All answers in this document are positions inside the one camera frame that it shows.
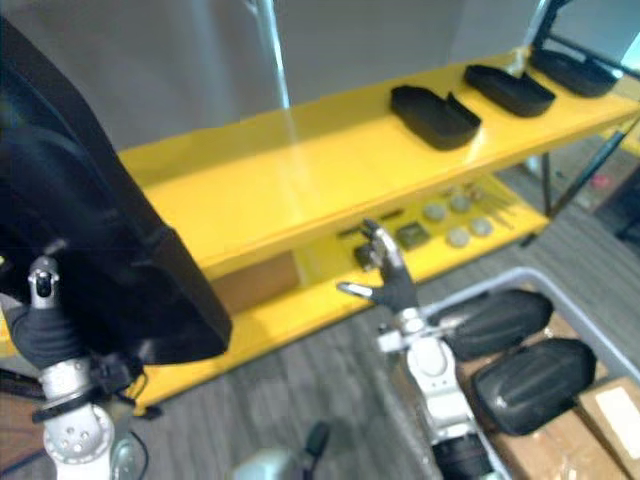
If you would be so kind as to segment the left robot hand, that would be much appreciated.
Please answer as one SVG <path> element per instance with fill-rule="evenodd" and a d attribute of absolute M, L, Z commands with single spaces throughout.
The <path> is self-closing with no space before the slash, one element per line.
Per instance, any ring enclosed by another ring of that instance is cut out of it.
<path fill-rule="evenodd" d="M 27 276 L 30 303 L 4 313 L 10 338 L 19 353 L 38 370 L 88 355 L 73 320 L 61 303 L 58 263 L 40 256 Z"/>

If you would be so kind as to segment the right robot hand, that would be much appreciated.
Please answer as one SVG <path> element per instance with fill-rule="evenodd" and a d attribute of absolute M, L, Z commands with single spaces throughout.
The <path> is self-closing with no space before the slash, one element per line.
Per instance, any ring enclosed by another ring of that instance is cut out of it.
<path fill-rule="evenodd" d="M 338 282 L 337 290 L 384 306 L 393 314 L 417 309 L 417 289 L 393 237 L 379 223 L 369 218 L 363 220 L 360 229 L 367 238 L 368 245 L 373 248 L 374 264 L 379 270 L 382 285 Z"/>

